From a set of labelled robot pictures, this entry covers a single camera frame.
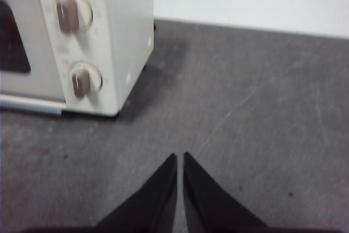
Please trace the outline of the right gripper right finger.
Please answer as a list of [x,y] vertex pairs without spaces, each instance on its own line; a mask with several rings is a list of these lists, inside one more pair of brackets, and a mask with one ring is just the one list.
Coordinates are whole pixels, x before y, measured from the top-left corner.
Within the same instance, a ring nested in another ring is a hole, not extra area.
[[183,199],[189,232],[262,232],[270,227],[240,204],[188,152]]

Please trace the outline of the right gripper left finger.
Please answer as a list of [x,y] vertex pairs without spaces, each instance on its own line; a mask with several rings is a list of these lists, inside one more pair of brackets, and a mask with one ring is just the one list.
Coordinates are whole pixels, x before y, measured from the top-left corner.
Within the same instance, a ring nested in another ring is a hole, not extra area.
[[170,154],[144,185],[96,224],[100,232],[172,232],[177,156]]

